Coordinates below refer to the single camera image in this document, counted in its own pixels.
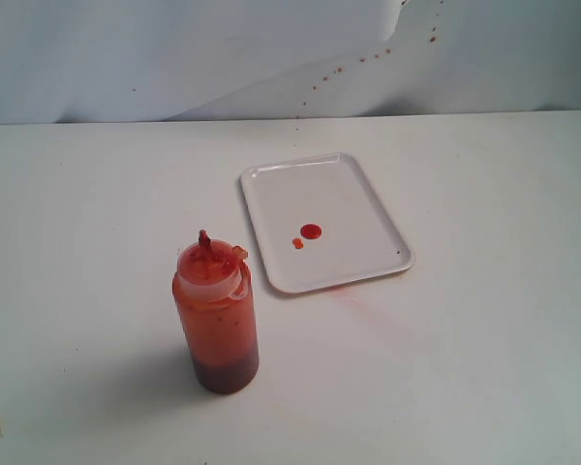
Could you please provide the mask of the white paper backdrop sheet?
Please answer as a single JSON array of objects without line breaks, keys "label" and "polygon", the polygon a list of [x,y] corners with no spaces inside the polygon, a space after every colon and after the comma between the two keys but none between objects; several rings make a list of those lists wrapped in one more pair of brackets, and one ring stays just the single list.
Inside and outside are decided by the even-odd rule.
[{"label": "white paper backdrop sheet", "polygon": [[581,1],[0,1],[0,124],[581,109]]}]

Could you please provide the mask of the red sauce drops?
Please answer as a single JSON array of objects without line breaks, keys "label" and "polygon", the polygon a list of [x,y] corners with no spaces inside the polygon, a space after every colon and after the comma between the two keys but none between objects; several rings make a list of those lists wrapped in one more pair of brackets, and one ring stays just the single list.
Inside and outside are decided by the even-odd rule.
[{"label": "red sauce drops", "polygon": [[315,240],[321,237],[322,228],[317,224],[305,224],[300,228],[300,234],[303,238],[308,240]]}]

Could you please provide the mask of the red sauce squeeze bottle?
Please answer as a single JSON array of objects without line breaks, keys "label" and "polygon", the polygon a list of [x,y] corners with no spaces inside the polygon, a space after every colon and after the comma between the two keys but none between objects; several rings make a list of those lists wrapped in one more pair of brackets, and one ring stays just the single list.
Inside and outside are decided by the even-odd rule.
[{"label": "red sauce squeeze bottle", "polygon": [[197,379],[218,394],[242,390],[260,366],[247,257],[242,247],[201,230],[180,254],[171,282]]}]

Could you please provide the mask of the small orange-red block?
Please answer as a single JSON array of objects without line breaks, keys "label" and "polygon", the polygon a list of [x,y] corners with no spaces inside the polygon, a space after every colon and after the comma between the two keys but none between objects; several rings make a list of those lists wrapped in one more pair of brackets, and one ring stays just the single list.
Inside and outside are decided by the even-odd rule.
[{"label": "small orange-red block", "polygon": [[302,249],[304,247],[303,241],[299,237],[296,237],[292,240],[292,245],[295,249]]}]

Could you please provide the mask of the white rectangular plastic tray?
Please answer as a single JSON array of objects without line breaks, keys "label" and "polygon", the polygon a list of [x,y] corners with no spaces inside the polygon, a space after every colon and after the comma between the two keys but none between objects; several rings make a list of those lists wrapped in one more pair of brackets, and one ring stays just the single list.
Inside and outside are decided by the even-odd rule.
[{"label": "white rectangular plastic tray", "polygon": [[[404,272],[415,254],[356,159],[333,153],[260,165],[240,176],[270,285],[288,295]],[[322,235],[301,236],[305,224]],[[292,240],[302,239],[295,249]]]}]

